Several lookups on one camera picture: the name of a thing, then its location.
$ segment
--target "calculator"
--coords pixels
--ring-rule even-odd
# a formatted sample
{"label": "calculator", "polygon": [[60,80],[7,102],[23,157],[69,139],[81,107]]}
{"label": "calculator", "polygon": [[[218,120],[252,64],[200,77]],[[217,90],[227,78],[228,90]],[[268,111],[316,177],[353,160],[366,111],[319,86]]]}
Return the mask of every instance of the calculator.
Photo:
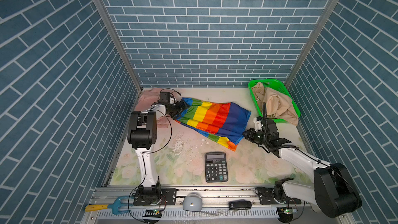
{"label": "calculator", "polygon": [[206,182],[219,183],[228,181],[225,152],[208,152],[205,154]]}

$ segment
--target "green plastic basket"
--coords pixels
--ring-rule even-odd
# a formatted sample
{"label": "green plastic basket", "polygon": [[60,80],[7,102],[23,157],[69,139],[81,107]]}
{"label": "green plastic basket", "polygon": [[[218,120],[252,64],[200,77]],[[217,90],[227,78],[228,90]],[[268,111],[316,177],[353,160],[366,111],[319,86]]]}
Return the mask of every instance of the green plastic basket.
{"label": "green plastic basket", "polygon": [[[286,94],[287,96],[291,97],[291,95],[287,91],[285,85],[277,79],[259,79],[259,80],[250,81],[248,84],[250,95],[251,95],[251,98],[253,99],[254,104],[256,105],[257,112],[261,117],[263,116],[261,113],[261,109],[257,104],[257,101],[256,101],[256,98],[254,97],[253,91],[251,90],[251,88],[254,87],[257,84],[257,82],[261,82],[264,85],[264,87],[271,87],[272,89],[275,89],[276,91],[281,92],[281,93]],[[293,99],[292,99],[292,103],[293,103],[293,107],[296,110],[297,116],[300,117],[300,115],[301,115],[300,110],[297,107],[297,105]],[[275,121],[275,123],[287,122],[286,120],[281,119],[281,118],[276,118],[273,121]]]}

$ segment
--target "computer mouse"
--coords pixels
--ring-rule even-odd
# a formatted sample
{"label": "computer mouse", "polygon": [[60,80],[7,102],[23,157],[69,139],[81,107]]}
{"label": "computer mouse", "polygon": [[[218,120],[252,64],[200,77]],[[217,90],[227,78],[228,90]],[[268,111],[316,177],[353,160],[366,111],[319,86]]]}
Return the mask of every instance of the computer mouse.
{"label": "computer mouse", "polygon": [[202,211],[202,198],[196,194],[189,194],[182,202],[182,209],[187,211]]}

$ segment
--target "calculator screen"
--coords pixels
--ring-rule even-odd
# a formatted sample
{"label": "calculator screen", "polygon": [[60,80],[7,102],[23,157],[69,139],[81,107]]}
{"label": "calculator screen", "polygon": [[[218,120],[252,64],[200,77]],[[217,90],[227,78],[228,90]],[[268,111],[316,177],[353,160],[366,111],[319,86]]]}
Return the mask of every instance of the calculator screen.
{"label": "calculator screen", "polygon": [[207,159],[224,158],[224,155],[223,155],[223,154],[219,154],[219,155],[207,155],[206,158],[207,158]]}

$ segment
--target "brick wall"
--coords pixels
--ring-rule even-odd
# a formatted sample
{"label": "brick wall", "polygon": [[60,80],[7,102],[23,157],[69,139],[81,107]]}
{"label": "brick wall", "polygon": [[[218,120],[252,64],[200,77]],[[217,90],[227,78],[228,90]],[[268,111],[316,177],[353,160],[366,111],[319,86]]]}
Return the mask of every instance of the brick wall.
{"label": "brick wall", "polygon": [[285,81],[327,0],[103,0],[146,87]]}
{"label": "brick wall", "polygon": [[81,221],[135,95],[92,0],[0,0],[0,223]]}
{"label": "brick wall", "polygon": [[397,223],[398,0],[340,0],[290,91],[316,155],[361,191],[357,223]]}

